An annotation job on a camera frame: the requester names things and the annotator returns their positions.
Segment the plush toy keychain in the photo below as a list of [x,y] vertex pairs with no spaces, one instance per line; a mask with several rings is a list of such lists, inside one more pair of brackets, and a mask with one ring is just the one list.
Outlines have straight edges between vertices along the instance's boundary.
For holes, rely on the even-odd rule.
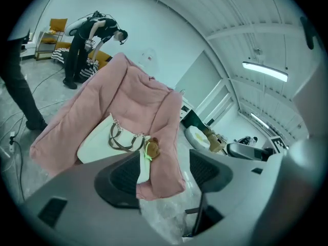
[[153,158],[156,158],[159,154],[158,139],[153,137],[147,140],[145,143],[145,158],[152,161]]

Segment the fluorescent light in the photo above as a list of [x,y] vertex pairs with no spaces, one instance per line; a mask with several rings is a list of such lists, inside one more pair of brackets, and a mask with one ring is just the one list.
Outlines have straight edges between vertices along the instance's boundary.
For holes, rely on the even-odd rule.
[[260,122],[263,126],[265,126],[267,129],[269,129],[269,126],[265,124],[261,119],[259,119],[257,116],[255,116],[253,113],[251,113],[252,117],[255,118],[258,122]]
[[284,72],[281,72],[281,71],[277,70],[277,69],[269,68],[269,67],[259,65],[259,64],[253,64],[253,63],[250,63],[250,62],[243,62],[242,65],[243,65],[244,68],[254,70],[254,71],[257,71],[257,72],[261,72],[263,74],[273,76],[277,79],[280,79],[284,82],[287,82],[288,75]]

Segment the black and white striped cloth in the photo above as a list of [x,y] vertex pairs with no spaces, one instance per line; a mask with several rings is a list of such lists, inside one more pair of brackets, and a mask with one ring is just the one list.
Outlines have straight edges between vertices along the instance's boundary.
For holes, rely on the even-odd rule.
[[[67,48],[58,48],[52,53],[51,58],[58,60],[63,64],[63,66],[65,66],[65,62],[68,57],[68,52],[69,49]],[[90,63],[91,63],[91,59],[88,58],[85,68],[80,71],[80,76],[89,78],[90,76],[92,76],[94,73],[98,71],[98,67],[99,67],[98,60],[94,62],[94,65],[91,65]]]

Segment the white ceiling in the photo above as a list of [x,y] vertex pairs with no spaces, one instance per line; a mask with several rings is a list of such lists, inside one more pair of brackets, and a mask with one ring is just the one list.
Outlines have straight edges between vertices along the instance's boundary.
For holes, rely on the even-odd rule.
[[[291,99],[318,64],[307,48],[292,0],[159,0],[185,18],[206,39],[232,83],[242,113],[258,115],[289,143],[307,129]],[[258,56],[254,49],[262,50]],[[284,83],[246,70],[243,61],[289,75]]]

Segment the bag strap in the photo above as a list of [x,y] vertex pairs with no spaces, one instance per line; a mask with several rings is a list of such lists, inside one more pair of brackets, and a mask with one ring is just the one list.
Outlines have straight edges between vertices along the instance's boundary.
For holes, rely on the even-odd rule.
[[[134,144],[134,142],[136,141],[137,136],[134,136],[134,137],[133,137],[130,146],[128,146],[128,147],[124,147],[124,146],[122,146],[120,143],[118,143],[118,142],[116,141],[116,139],[115,139],[116,137],[118,137],[118,136],[121,134],[121,131],[120,131],[120,130],[118,130],[116,136],[113,137],[113,131],[114,131],[115,125],[116,125],[116,124],[113,123],[113,125],[112,125],[112,127],[111,127],[111,135],[112,135],[112,137],[110,136],[109,139],[108,139],[108,144],[109,144],[109,146],[111,146],[111,148],[113,148],[114,150],[124,150],[124,151],[126,151],[126,152],[131,152],[130,149],[133,148],[133,144]],[[115,144],[116,144],[118,147],[114,147],[114,145],[113,145],[113,143],[112,143],[112,140],[115,142]],[[141,148],[143,147],[144,143],[145,143],[145,138],[143,137],[143,138],[142,138],[142,141],[141,141],[141,145],[140,145],[140,147],[139,147],[137,150],[141,149]]]

